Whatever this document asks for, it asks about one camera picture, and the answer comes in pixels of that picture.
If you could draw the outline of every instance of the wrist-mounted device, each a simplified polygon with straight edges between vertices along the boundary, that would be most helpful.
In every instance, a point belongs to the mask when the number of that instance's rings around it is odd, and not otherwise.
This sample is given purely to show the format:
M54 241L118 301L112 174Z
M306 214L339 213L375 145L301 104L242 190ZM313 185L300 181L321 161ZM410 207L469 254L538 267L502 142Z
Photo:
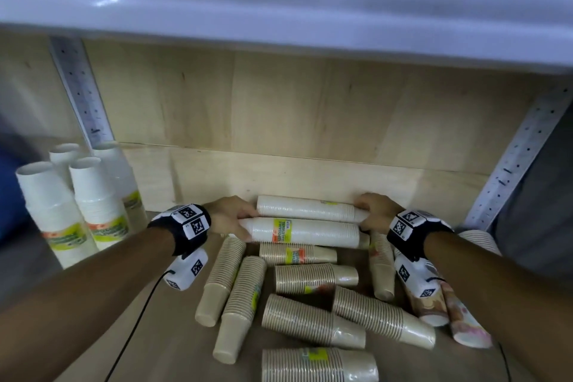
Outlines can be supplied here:
M174 256L189 255L207 241L211 216L201 205L176 205L155 216L147 228L164 228L175 239Z
M438 231L453 232L447 223L428 212L405 210L390 223L387 238L404 256L416 262L420 258L427 258L424 241L428 234Z

